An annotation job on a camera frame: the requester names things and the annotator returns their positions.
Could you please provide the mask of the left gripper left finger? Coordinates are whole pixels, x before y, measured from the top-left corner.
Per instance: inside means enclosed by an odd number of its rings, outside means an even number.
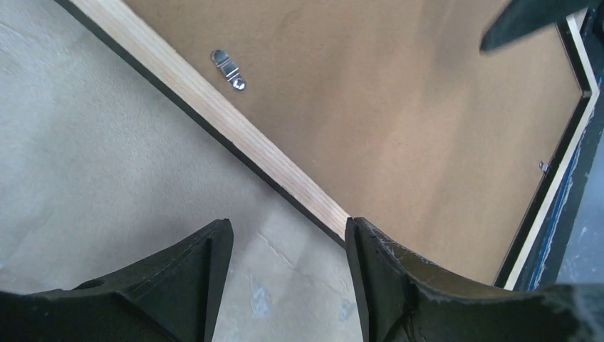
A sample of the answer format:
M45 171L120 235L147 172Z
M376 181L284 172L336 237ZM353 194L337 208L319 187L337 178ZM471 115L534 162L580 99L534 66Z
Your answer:
M1 293L3 341L210 341L234 232L217 219L71 290Z

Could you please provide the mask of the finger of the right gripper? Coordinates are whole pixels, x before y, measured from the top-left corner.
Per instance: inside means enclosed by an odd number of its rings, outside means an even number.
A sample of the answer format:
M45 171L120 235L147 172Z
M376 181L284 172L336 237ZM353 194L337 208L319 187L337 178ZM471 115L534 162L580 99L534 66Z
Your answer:
M589 0L511 0L486 28L479 50L495 51L589 6Z

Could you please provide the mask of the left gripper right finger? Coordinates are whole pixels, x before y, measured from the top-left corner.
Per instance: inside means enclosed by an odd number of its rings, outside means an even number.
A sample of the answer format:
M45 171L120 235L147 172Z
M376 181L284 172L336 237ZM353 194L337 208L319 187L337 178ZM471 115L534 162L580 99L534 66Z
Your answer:
M601 341L603 286L509 291L451 272L349 218L345 251L364 341Z

